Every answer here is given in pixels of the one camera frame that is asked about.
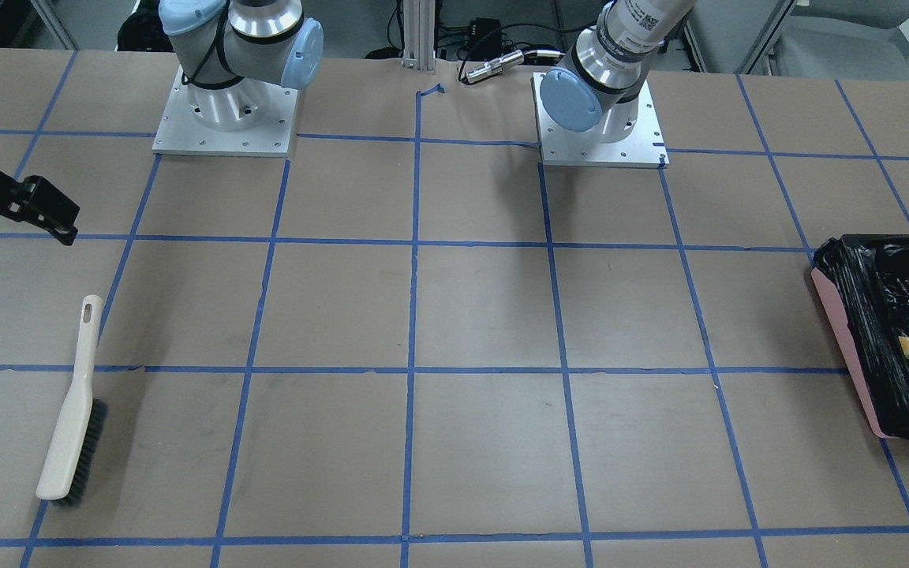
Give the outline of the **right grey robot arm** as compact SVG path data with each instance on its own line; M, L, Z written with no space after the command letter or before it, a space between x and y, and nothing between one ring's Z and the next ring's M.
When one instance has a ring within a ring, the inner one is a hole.
M152 151L289 158L301 93L324 57L320 22L299 1L162 1L158 12L179 72ZM0 217L71 245L79 212L45 177L0 169Z

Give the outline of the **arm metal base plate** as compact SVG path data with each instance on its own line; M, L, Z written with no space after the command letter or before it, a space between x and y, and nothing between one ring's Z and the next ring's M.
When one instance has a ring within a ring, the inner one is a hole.
M151 149L181 157L288 159L303 92L243 79L223 90L181 82L174 74Z
M545 166L615 166L664 169L670 157L649 82L638 97L610 110L588 132L571 132L552 119L544 108L540 87L544 73L533 74L535 122Z

